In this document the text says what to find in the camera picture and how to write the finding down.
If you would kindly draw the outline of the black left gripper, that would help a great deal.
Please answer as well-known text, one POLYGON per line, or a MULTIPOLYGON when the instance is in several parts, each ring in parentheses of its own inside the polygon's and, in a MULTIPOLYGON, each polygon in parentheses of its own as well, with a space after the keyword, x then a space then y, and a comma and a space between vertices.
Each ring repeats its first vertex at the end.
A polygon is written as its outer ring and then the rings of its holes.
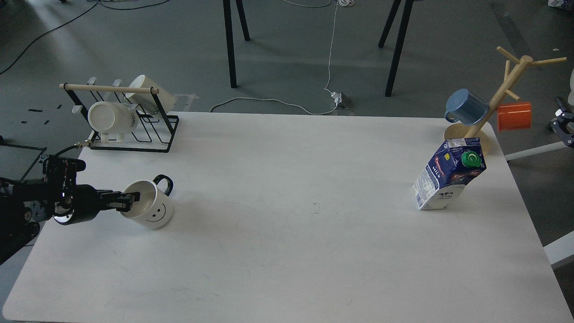
POLYGON ((48 156, 44 161, 43 173, 51 207, 49 213, 60 225, 91 221, 102 210, 128 212, 133 202, 140 201, 140 192, 101 190, 100 196, 92 186, 77 184, 77 174, 86 167, 84 160, 55 155, 48 156))

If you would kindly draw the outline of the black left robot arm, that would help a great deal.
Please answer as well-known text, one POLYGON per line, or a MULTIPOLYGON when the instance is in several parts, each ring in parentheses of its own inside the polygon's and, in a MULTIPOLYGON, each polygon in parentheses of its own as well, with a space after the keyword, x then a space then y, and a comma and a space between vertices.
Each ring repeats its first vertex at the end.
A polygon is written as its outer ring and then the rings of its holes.
POLYGON ((61 225, 87 222, 103 210, 129 211, 140 200, 140 192, 77 184, 77 173, 85 169, 83 160, 50 155, 43 162, 41 179, 1 179, 1 262, 37 237, 43 221, 55 219, 61 225))

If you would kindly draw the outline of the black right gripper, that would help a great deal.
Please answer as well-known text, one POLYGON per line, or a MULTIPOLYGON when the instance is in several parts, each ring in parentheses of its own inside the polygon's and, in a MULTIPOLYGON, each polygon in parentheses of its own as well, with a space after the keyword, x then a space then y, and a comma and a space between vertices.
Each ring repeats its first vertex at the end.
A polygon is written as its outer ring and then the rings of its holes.
POLYGON ((558 137, 560 137, 561 141, 567 147, 573 148, 573 130, 568 129, 568 125, 574 121, 572 108, 562 97, 556 96, 554 101, 557 104, 558 109, 555 112, 556 117, 550 121, 550 129, 558 134, 558 137))

